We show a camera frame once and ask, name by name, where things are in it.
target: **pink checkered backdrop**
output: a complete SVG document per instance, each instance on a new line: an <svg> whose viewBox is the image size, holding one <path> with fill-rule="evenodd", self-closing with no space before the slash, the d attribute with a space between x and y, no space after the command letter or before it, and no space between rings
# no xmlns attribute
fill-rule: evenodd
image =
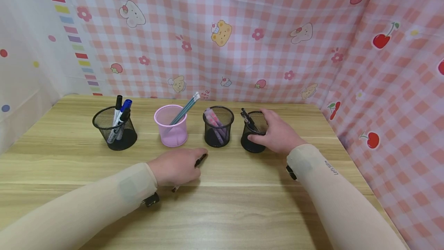
<svg viewBox="0 0 444 250"><path fill-rule="evenodd" d="M318 105L412 249L444 249L443 0L70 0L110 94Z"/></svg>

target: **pen holder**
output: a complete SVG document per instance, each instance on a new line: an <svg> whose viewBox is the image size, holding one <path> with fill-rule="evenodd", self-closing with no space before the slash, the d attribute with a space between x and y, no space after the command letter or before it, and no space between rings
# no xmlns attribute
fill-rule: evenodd
<svg viewBox="0 0 444 250"><path fill-rule="evenodd" d="M265 120L263 113L260 111L252 111L252 112L249 112L248 115L250 116L250 118L254 122L254 125L257 128L257 130L259 130L259 132L252 130L244 122L244 124L245 124L244 132L242 134L242 138L240 139L240 144L242 145L242 147L245 150L249 151L250 153L258 154L258 153L261 153L265 150L265 146L249 141L248 136L250 134L265 135L268 130L268 124L267 124L267 121Z"/></svg>
<svg viewBox="0 0 444 250"><path fill-rule="evenodd" d="M214 114L220 122L220 125L214 125L214 120L208 121L205 113L202 115L205 122L205 142L214 148L221 148L230 142L231 124L234 121L234 114L227 107L212 106Z"/></svg>
<svg viewBox="0 0 444 250"><path fill-rule="evenodd" d="M160 140L167 147L179 147L188 139L186 114L180 122L170 125L182 109L183 107L179 105L167 105L154 113L154 121L159 127Z"/></svg>
<svg viewBox="0 0 444 250"><path fill-rule="evenodd" d="M94 115L92 124L100 130L108 148L111 150L125 150L134 145L137 140L137 133L134 130L131 118L128 118L121 125L113 127L114 106L100 110ZM116 139L108 143L111 132L116 132Z"/></svg>

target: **arm sleeve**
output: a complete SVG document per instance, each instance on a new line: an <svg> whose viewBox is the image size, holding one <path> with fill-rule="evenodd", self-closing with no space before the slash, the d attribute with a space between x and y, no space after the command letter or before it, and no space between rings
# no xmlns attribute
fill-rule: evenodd
<svg viewBox="0 0 444 250"><path fill-rule="evenodd" d="M33 210L0 232L8 250L73 250L137 209L157 181L146 163L71 191Z"/></svg>
<svg viewBox="0 0 444 250"><path fill-rule="evenodd" d="M315 146L296 147L287 164L310 195L334 249L406 249L380 213Z"/></svg>

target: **pink pen holder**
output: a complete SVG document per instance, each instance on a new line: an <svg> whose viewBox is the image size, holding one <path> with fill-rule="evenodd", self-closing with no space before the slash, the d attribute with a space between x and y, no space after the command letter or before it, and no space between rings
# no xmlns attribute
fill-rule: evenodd
<svg viewBox="0 0 444 250"><path fill-rule="evenodd" d="M172 104L163 106L154 113L154 121L159 127L160 140L167 147L179 147L188 139L186 114L179 123L169 125L182 109L182 106Z"/></svg>

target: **watch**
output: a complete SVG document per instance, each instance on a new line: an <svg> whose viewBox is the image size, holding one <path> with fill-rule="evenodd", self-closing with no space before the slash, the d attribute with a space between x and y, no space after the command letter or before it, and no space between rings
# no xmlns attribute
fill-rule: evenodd
<svg viewBox="0 0 444 250"><path fill-rule="evenodd" d="M146 207L150 207L152 204L155 204L158 201L160 201L159 195L156 192L154 192L153 195L143 200L142 203L145 204Z"/></svg>
<svg viewBox="0 0 444 250"><path fill-rule="evenodd" d="M287 169L287 172L290 174L290 177L291 177L293 180L296 180L297 177L296 177L296 175L294 174L293 169L292 169L288 164L287 164L286 169Z"/></svg>

